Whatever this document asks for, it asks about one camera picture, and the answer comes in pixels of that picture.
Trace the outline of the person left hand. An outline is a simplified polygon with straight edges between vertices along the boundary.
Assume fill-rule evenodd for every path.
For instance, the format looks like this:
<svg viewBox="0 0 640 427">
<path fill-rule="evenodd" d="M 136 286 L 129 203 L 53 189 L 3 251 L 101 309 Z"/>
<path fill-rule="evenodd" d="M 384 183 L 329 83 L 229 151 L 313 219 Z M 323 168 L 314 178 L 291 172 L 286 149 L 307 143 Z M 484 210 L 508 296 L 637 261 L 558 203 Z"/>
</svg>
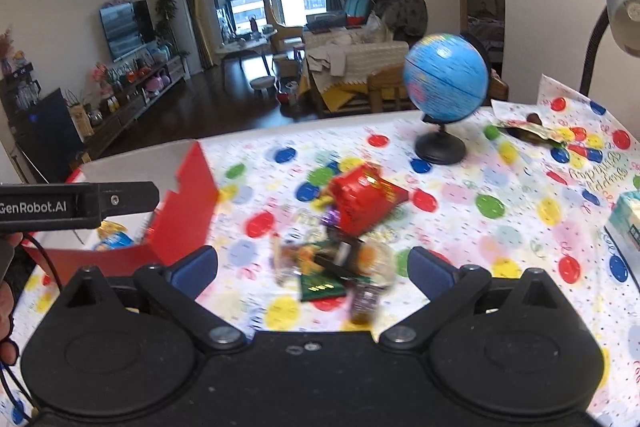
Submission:
<svg viewBox="0 0 640 427">
<path fill-rule="evenodd" d="M 17 361 L 18 348 L 10 339 L 13 327 L 14 298 L 8 283 L 1 283 L 1 362 L 12 366 Z"/>
</svg>

